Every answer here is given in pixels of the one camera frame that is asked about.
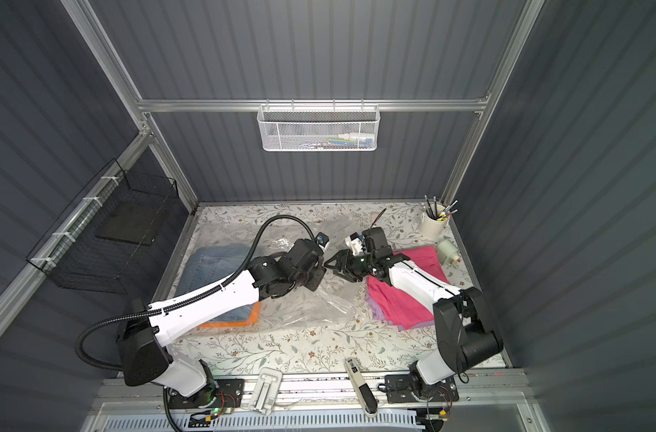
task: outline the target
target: white wire basket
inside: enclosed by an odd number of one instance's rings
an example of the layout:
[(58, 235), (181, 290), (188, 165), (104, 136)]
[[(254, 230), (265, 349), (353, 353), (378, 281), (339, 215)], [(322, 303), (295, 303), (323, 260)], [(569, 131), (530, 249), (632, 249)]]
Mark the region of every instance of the white wire basket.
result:
[(267, 151), (373, 151), (379, 123), (378, 106), (293, 111), (262, 105), (258, 110), (258, 127)]

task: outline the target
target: black motor housing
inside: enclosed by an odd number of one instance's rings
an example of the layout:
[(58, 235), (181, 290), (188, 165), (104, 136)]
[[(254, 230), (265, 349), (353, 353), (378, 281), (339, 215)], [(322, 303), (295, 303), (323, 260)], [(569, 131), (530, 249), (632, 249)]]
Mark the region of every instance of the black motor housing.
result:
[(278, 298), (295, 286), (315, 291), (323, 280), (323, 249), (307, 238), (294, 242), (289, 252), (254, 258), (247, 266), (259, 298)]

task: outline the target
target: small white bottle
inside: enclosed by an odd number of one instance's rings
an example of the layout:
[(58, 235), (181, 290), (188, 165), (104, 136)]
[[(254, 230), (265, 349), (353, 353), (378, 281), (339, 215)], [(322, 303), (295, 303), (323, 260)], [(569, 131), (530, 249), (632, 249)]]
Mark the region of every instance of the small white bottle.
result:
[(349, 134), (338, 134), (338, 137), (342, 140), (350, 141), (375, 140), (375, 134), (368, 134), (367, 132), (350, 132)]

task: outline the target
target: fabric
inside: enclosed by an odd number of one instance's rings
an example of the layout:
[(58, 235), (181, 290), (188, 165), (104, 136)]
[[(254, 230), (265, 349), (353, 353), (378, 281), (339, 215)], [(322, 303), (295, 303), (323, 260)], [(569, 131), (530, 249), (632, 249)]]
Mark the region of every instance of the fabric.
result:
[[(389, 321), (386, 318), (385, 314), (383, 313), (383, 309), (381, 309), (380, 306), (378, 305), (378, 303), (376, 303), (376, 301), (373, 298), (371, 298), (368, 291), (365, 293), (364, 300), (371, 307), (371, 312), (373, 314), (372, 319), (377, 319), (379, 321), (385, 321), (385, 322), (388, 323), (388, 325), (395, 325), (392, 321)], [(413, 325), (410, 328), (422, 328), (422, 327), (428, 327), (429, 325), (434, 325), (434, 322), (433, 321), (424, 321), (422, 323)], [(406, 329), (402, 325), (398, 325), (397, 327), (398, 327), (398, 331), (400, 331), (400, 332), (403, 332), (405, 330), (409, 330), (409, 329)]]
[[(194, 252), (186, 262), (181, 274), (175, 296), (191, 292), (194, 289), (219, 281), (233, 273), (248, 253), (247, 245), (205, 246)], [(200, 327), (237, 327), (246, 326), (258, 321), (260, 303), (237, 307)]]
[[(396, 252), (404, 253), (410, 257), (415, 264), (422, 270), (440, 279), (448, 282), (441, 265), (438, 263), (436, 249), (433, 246), (419, 247), (407, 251)], [(380, 282), (376, 278), (369, 276), (367, 280), (369, 297), (379, 306), (385, 321), (389, 324), (402, 326), (403, 330), (420, 327), (421, 324), (431, 325), (434, 316), (429, 310), (409, 294), (397, 288), (391, 287), (385, 282)]]

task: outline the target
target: pink cloth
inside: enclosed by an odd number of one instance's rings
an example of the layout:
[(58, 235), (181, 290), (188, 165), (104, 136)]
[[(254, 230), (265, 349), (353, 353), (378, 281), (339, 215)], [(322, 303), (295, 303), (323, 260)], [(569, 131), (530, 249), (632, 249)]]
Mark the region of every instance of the pink cloth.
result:
[[(441, 264), (438, 263), (436, 249), (433, 246), (419, 247), (418, 249), (396, 253), (404, 253), (421, 270), (448, 283), (448, 279), (445, 277), (443, 269), (441, 269)], [(408, 293), (391, 287), (385, 282), (380, 282), (373, 276), (369, 276), (367, 287), (369, 288), (369, 296), (380, 306), (386, 321), (392, 322), (393, 325), (401, 325), (407, 330), (415, 325), (434, 321), (431, 312)]]
[[(366, 301), (371, 307), (371, 311), (373, 312), (374, 319), (377, 319), (379, 321), (385, 321), (386, 323), (388, 323), (388, 325), (395, 325), (393, 324), (392, 321), (388, 321), (388, 319), (385, 317), (385, 314), (383, 313), (383, 309), (381, 309), (378, 303), (376, 303), (375, 300), (371, 298), (368, 291), (366, 292)], [(422, 328), (422, 327), (428, 327), (429, 325), (434, 325), (434, 322), (424, 321), (423, 323), (415, 324), (410, 328)], [(402, 332), (405, 330), (409, 330), (409, 329), (406, 329), (403, 326), (398, 325), (398, 332)]]

